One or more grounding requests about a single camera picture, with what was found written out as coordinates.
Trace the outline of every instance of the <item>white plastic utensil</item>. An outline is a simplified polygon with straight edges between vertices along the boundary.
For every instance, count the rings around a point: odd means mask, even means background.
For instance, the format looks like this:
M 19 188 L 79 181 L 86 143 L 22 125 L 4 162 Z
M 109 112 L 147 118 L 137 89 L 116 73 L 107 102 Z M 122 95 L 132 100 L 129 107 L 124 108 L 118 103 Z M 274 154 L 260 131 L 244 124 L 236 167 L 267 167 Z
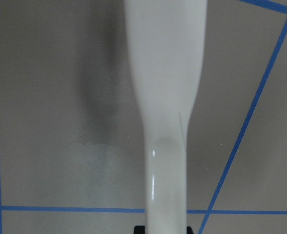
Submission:
M 186 139 L 201 75 L 207 0 L 125 0 L 145 137 L 146 233 L 186 233 Z

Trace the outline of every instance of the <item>black object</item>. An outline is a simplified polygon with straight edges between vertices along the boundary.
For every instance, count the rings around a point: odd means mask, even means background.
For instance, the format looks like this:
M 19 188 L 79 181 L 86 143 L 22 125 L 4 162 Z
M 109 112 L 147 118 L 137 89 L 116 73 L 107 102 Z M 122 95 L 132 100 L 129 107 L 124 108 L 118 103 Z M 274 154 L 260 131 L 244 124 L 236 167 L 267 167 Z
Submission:
M 144 234 L 145 233 L 145 227 L 144 226 L 135 226 L 134 228 L 134 234 Z M 194 234 L 192 231 L 192 228 L 187 226 L 187 234 Z

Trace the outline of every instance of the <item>gray floor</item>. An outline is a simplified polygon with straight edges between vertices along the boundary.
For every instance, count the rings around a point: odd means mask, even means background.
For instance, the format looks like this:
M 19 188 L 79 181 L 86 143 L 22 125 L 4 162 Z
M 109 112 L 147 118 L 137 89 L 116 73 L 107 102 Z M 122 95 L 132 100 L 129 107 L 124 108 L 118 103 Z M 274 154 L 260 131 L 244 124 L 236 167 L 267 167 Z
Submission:
M 209 0 L 188 209 L 207 209 L 286 18 Z M 0 1 L 0 174 L 4 206 L 144 208 L 121 0 Z M 287 211 L 287 37 L 214 210 Z M 203 217 L 188 214 L 195 233 Z M 144 214 L 3 211 L 4 234 L 140 224 Z M 287 233 L 287 215 L 212 214 L 204 233 Z

